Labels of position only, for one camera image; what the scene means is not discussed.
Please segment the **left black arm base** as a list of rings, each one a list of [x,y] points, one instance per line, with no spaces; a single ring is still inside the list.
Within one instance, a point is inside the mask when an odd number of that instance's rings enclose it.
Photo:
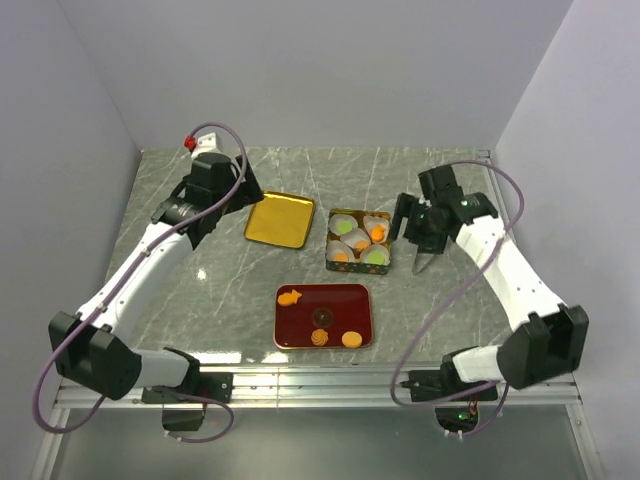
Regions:
[[[146,387],[141,403],[162,407],[162,426],[169,434],[197,432],[204,425],[208,411],[220,407],[229,415],[222,435],[231,429],[235,420],[229,407],[233,383],[231,372],[204,372],[198,375],[194,386]]]

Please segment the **green round cookie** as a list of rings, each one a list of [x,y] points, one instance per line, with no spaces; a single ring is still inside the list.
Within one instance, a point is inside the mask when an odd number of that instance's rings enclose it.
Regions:
[[[387,265],[387,254],[382,250],[371,250],[367,253],[365,262],[371,265]]]
[[[350,221],[340,220],[336,225],[336,232],[338,235],[345,235],[353,229],[353,225]]]

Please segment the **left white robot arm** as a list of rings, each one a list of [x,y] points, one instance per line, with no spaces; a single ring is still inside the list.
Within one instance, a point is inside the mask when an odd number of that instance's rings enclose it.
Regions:
[[[55,367],[62,377],[106,398],[165,387],[177,401],[201,389],[200,363],[180,350],[135,350],[130,338],[150,297],[165,277],[199,246],[226,214],[255,204],[262,190],[247,157],[209,151],[154,211],[130,256],[75,314],[60,312],[49,324]]]

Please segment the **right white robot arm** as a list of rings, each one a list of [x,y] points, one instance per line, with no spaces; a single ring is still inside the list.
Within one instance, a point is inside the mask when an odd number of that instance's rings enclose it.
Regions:
[[[445,355],[435,377],[402,382],[415,403],[470,398],[483,391],[495,399],[499,383],[521,390],[576,371],[581,363],[589,317],[569,306],[541,280],[509,236],[505,222],[483,193],[466,193],[454,167],[419,174],[421,195],[398,195],[389,238],[403,236],[419,253],[440,255],[456,244],[478,271],[436,307],[429,328],[479,278],[491,287],[507,316],[511,334],[500,345],[473,346]]]

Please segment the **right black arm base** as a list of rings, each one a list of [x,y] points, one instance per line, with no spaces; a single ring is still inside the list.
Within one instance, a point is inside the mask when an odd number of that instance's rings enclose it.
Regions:
[[[479,388],[484,384],[486,381],[463,382],[454,370],[444,366],[439,370],[410,370],[408,379],[401,382],[401,386],[410,391],[412,403],[434,401]],[[451,399],[451,402],[463,402],[464,405],[461,407],[436,407],[434,410],[436,422],[445,434],[456,434],[462,438],[480,426],[480,403],[497,399],[497,386],[490,384],[487,388],[476,390],[471,395]]]

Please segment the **gold tin lid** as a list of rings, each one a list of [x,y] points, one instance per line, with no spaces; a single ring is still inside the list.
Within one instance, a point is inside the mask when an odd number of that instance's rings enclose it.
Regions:
[[[247,240],[276,247],[302,248],[311,228],[315,211],[312,198],[265,190],[247,219]]]

